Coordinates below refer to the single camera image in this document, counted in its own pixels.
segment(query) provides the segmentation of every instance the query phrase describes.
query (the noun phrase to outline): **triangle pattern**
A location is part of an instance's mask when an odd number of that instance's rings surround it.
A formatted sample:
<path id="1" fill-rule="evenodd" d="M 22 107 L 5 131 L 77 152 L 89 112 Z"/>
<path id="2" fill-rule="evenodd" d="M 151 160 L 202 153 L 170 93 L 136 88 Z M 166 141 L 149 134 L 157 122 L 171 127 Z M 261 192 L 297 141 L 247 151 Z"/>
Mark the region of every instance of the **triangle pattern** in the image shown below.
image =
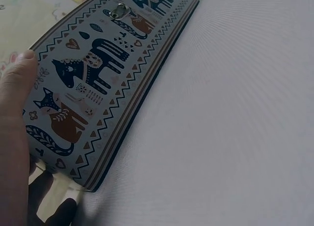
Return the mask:
<path id="1" fill-rule="evenodd" d="M 84 161 L 83 161 L 82 156 L 79 155 L 78 158 L 77 158 L 77 161 L 75 162 L 75 164 L 80 164 L 80 163 L 83 163 L 83 162 L 84 162 Z"/>
<path id="2" fill-rule="evenodd" d="M 90 137 L 96 137 L 96 133 L 93 131 L 93 132 L 90 134 Z"/>
<path id="3" fill-rule="evenodd" d="M 77 175 L 77 173 L 75 172 L 75 170 L 74 170 L 74 169 L 71 169 L 71 171 L 70 171 L 70 175 L 72 175 L 72 176 L 76 176 L 76 175 Z"/>
<path id="4" fill-rule="evenodd" d="M 90 149 L 90 146 L 89 146 L 89 143 L 88 143 L 88 142 L 84 145 L 84 148 L 83 148 L 83 149 L 84 149 L 84 150 Z"/>

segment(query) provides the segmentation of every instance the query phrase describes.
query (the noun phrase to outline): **white surface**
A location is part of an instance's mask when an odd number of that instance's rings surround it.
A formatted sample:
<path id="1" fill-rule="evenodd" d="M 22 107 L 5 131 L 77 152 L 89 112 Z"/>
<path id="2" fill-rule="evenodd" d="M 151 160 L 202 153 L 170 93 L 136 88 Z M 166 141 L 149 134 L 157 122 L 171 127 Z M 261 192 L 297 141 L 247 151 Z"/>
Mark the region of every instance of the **white surface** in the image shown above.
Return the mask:
<path id="1" fill-rule="evenodd" d="M 202 0 L 75 225 L 312 226 L 313 0 Z"/>

